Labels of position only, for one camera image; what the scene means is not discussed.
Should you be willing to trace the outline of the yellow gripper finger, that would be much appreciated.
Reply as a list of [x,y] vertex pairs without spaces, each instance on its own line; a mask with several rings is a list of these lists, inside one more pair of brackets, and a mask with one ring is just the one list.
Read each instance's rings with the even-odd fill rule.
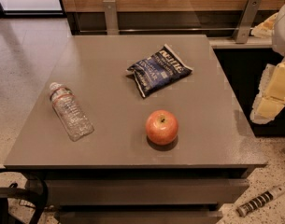
[[250,120],[256,124],[266,124],[285,107],[285,60],[277,65],[268,64],[263,70]]
[[277,13],[271,15],[269,18],[267,18],[265,21],[261,22],[257,26],[255,26],[250,34],[259,37],[259,38],[267,38],[272,35],[274,24],[277,18]]

